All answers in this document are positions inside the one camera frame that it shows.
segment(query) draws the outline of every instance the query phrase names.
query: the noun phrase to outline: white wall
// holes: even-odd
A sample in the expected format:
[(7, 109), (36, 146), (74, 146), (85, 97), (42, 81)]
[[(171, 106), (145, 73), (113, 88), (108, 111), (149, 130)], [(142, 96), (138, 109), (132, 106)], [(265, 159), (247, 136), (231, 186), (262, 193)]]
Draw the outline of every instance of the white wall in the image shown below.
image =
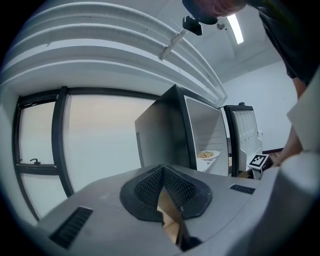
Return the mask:
[(0, 182), (17, 215), (35, 225), (37, 221), (22, 196), (13, 164), (12, 125), (17, 100), (17, 94), (5, 86), (0, 86)]
[(67, 98), (63, 146), (75, 192), (140, 168), (135, 120), (154, 100), (107, 95)]
[(224, 87), (228, 93), (225, 105), (244, 102), (253, 107), (258, 131), (263, 132), (262, 150), (283, 148), (291, 128), (287, 112), (297, 102), (294, 84), (283, 61), (241, 75)]

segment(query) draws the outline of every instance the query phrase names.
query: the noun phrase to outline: white plate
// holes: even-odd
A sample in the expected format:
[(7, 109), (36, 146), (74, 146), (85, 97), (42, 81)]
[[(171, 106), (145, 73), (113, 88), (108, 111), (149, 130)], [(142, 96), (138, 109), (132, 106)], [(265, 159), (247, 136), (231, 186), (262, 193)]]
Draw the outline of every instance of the white plate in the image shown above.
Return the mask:
[(201, 159), (201, 160), (205, 160), (205, 161), (212, 161), (214, 158), (216, 158), (220, 154), (220, 152), (216, 151), (216, 150), (202, 150), (200, 152), (211, 152), (211, 153), (213, 153), (212, 157), (208, 157), (208, 158), (197, 157), (197, 159)]
[(204, 161), (204, 160), (202, 160), (200, 158), (196, 159), (196, 169), (197, 169), (197, 171), (204, 172), (207, 168), (208, 168), (208, 164), (207, 164), (206, 161)]

